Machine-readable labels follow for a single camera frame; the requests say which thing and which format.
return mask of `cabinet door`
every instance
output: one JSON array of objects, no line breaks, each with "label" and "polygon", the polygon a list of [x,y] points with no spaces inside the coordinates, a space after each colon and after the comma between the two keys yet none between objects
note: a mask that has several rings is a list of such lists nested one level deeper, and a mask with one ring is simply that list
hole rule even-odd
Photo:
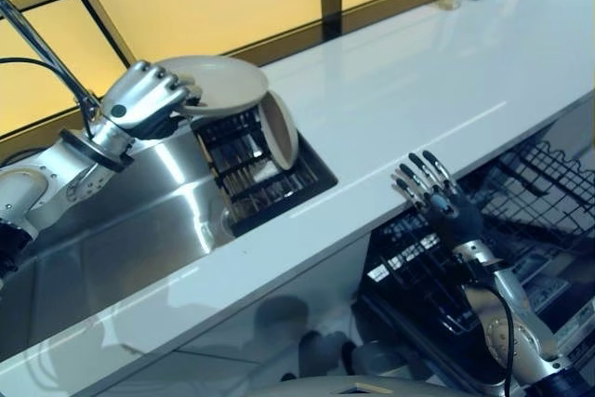
[{"label": "cabinet door", "polygon": [[226,396],[254,368],[247,362],[174,351],[97,396]]},{"label": "cabinet door", "polygon": [[265,364],[349,307],[368,241],[366,235],[345,246],[179,350]]}]

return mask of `sink basin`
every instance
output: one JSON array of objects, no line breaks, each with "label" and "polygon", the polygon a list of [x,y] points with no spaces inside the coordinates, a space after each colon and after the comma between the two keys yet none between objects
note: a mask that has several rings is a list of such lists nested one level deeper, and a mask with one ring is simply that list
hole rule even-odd
[{"label": "sink basin", "polygon": [[209,254],[233,236],[190,129],[136,162],[27,247],[0,297],[0,361]]}]

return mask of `black dish rack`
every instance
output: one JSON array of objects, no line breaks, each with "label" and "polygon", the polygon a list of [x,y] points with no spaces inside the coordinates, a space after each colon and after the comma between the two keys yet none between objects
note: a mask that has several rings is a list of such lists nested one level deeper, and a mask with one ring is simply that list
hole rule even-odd
[{"label": "black dish rack", "polygon": [[240,236],[337,184],[337,179],[298,135],[294,166],[274,163],[258,106],[193,129]]},{"label": "black dish rack", "polygon": [[[542,274],[562,252],[594,256],[595,172],[545,141],[528,139],[459,181],[482,210],[486,243],[514,270],[556,332],[594,296],[594,285]],[[450,253],[410,209],[373,231],[360,301],[406,334],[463,390],[499,395],[504,374],[460,290],[444,280]]]}]

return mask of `beige plate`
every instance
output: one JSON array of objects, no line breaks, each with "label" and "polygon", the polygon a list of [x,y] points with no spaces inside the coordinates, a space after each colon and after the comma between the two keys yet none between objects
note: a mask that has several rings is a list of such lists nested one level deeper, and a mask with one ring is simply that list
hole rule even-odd
[{"label": "beige plate", "polygon": [[183,106],[188,115],[224,116],[249,109],[265,96],[269,81],[254,64],[225,56],[181,56],[157,64],[203,90],[198,106]]}]

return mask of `kitchen counter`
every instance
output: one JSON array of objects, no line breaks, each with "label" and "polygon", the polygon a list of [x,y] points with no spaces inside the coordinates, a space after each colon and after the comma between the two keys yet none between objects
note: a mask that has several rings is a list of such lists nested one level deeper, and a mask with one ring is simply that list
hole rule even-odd
[{"label": "kitchen counter", "polygon": [[397,215],[390,173],[409,152],[462,175],[553,120],[593,88],[593,5],[430,4],[266,66],[338,185],[1,363],[0,392],[123,377]]}]

